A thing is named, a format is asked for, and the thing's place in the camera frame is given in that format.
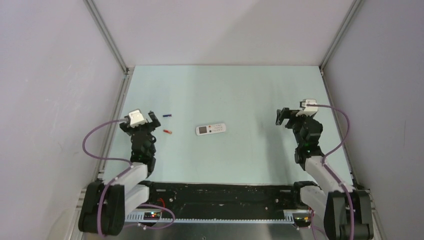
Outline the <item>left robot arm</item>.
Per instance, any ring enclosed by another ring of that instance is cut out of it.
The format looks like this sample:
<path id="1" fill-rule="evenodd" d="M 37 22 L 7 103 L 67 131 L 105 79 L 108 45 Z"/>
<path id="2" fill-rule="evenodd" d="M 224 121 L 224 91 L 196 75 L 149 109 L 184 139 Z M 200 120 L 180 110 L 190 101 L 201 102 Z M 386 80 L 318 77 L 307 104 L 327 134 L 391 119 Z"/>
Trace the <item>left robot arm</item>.
<path id="1" fill-rule="evenodd" d="M 139 109 L 116 120 L 120 129 L 131 137 L 131 158 L 128 167 L 109 181 L 101 179 L 88 184 L 78 220 L 83 233 L 117 236 L 129 213 L 139 205 L 152 208 L 158 195 L 140 183 L 154 171 L 156 138 L 152 132 L 161 123 L 153 111 L 147 120 Z"/>

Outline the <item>white remote control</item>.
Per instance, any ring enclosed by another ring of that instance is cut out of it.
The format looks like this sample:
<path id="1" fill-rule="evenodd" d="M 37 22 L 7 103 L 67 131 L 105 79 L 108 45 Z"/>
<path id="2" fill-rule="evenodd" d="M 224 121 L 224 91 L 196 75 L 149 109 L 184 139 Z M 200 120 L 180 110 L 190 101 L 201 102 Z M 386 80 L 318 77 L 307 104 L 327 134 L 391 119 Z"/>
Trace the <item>white remote control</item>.
<path id="1" fill-rule="evenodd" d="M 198 126 L 195 129 L 195 133 L 197 136 L 203 136 L 203 135 L 224 133 L 226 130 L 227 130 L 227 127 L 224 123 L 217 123 L 217 124 Z"/>

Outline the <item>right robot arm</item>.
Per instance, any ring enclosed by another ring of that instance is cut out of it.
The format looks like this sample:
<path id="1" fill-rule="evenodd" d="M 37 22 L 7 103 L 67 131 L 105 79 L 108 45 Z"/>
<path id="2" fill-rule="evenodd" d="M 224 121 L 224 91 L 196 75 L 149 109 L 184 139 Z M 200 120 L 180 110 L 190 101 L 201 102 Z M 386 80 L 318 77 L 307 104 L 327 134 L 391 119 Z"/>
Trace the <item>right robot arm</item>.
<path id="1" fill-rule="evenodd" d="M 295 162 L 315 180 L 296 182 L 290 195 L 291 204 L 297 209 L 311 208 L 311 214 L 323 221 L 329 240 L 372 240 L 374 223 L 372 201 L 363 188 L 348 184 L 329 165 L 327 158 L 343 144 L 323 153 L 319 140 L 323 125 L 315 119 L 321 104 L 315 99 L 303 99 L 299 109 L 287 107 L 276 111 L 275 124 L 291 129 L 297 143 Z"/>

